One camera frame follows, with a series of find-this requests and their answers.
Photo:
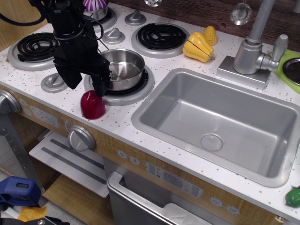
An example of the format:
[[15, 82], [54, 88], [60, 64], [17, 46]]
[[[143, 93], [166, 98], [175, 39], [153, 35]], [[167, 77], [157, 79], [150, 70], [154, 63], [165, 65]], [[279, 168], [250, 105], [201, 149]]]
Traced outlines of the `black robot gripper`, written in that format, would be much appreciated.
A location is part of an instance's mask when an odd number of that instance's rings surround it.
[[103, 97], [110, 87], [109, 61], [98, 53], [95, 19], [82, 16], [54, 16], [53, 34], [59, 46], [52, 50], [57, 72], [66, 85], [75, 89], [82, 80], [81, 74], [90, 75], [96, 95]]

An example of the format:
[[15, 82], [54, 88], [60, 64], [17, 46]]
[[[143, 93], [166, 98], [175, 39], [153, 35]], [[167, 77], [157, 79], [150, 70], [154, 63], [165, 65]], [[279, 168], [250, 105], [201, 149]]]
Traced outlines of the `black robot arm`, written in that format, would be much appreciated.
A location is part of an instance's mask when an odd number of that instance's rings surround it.
[[82, 74], [90, 75], [98, 97], [110, 86], [109, 61], [98, 52], [98, 41], [91, 19], [86, 17], [81, 0], [31, 0], [42, 17], [53, 27], [59, 42], [50, 50], [57, 72], [66, 85], [75, 89]]

